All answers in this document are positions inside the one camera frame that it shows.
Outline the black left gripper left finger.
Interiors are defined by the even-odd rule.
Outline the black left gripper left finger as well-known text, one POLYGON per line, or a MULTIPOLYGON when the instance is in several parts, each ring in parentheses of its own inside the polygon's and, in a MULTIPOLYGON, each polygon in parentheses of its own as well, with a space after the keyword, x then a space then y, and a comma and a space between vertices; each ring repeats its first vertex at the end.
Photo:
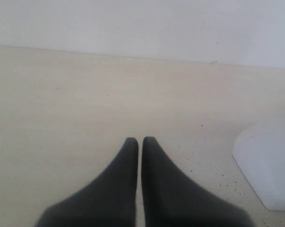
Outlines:
POLYGON ((133 227, 136 224, 138 142, 126 138, 104 171, 86 187, 49 207, 38 227, 133 227))

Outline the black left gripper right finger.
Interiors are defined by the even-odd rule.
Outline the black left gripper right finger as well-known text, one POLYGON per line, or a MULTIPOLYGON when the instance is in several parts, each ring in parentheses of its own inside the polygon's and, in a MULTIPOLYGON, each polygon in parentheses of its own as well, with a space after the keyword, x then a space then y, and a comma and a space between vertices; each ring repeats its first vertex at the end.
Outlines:
POLYGON ((154 137, 142 146, 142 194, 147 227, 253 227, 246 211, 187 177, 154 137))

